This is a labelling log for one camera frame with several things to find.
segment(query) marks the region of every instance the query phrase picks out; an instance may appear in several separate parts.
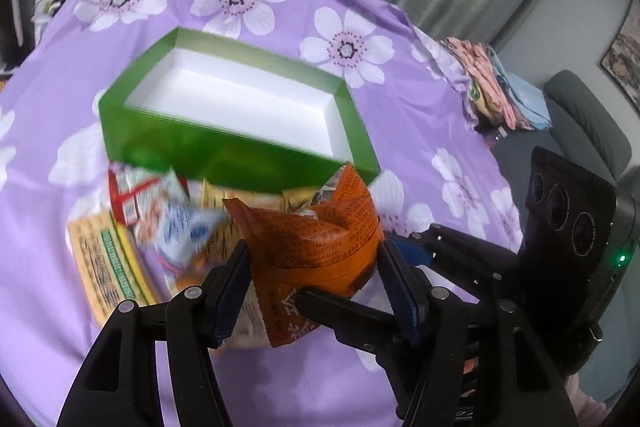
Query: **orange wrapper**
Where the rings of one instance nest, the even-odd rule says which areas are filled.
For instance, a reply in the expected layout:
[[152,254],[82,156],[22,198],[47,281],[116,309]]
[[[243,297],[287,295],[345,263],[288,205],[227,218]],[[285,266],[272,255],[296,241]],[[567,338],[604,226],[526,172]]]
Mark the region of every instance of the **orange wrapper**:
[[330,201],[305,215],[224,201],[251,252],[251,272],[271,346],[290,344],[318,325],[303,317],[294,296],[315,286],[351,298],[369,280],[384,239],[373,201],[348,164]]

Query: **gray sofa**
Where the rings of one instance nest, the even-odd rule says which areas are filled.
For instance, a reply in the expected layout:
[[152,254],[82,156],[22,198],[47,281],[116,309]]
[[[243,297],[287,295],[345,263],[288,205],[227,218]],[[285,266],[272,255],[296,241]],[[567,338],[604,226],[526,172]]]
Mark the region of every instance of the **gray sofa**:
[[[524,229],[524,202],[530,158],[536,145],[589,169],[640,200],[640,176],[622,174],[631,160],[625,134],[593,93],[571,71],[561,71],[543,87],[551,116],[548,131],[508,134],[492,149],[500,172],[511,185]],[[600,321],[604,340],[580,371],[580,387],[599,401],[615,400],[640,357],[640,252]]]

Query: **open box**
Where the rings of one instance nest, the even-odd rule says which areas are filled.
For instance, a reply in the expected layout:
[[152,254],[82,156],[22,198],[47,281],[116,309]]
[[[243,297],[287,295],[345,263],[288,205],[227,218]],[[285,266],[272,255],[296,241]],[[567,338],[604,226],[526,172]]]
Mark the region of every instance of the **open box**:
[[214,185],[321,186],[345,162],[380,173],[341,78],[220,36],[176,28],[100,99],[111,161]]

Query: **floral tablecloth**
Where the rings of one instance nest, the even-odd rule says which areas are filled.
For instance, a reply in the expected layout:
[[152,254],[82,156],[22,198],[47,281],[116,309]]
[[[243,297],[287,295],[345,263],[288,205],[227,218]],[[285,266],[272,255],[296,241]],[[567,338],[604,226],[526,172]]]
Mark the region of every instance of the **floral tablecloth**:
[[[456,86],[468,78],[397,7],[68,0],[0,94],[0,374],[38,425],[55,424],[98,333],[65,241],[69,219],[108,204],[97,100],[176,26],[343,77],[383,169],[371,192],[385,230],[407,234],[437,221],[513,250],[522,238],[508,184],[464,116]],[[368,299],[384,305],[379,293]],[[164,346],[158,353],[170,427],[177,419]],[[225,353],[214,365],[236,426],[399,424],[385,373],[324,328],[290,346]]]

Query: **pink fabric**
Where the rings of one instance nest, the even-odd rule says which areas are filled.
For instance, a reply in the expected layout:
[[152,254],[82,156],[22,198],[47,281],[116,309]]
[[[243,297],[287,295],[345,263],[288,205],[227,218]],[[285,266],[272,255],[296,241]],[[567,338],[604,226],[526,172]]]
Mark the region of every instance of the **pink fabric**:
[[469,41],[461,41],[453,37],[446,39],[451,51],[456,54],[466,72],[474,78],[484,92],[487,103],[493,110],[500,114],[509,129],[521,127],[531,129],[529,122],[522,116],[502,91],[498,80],[495,78],[494,67],[486,56],[482,44],[472,44]]
[[579,387],[578,375],[572,375],[564,387],[574,406],[575,415],[578,417],[580,427],[598,427],[609,414],[609,409],[603,403],[596,402],[592,397],[585,395]]

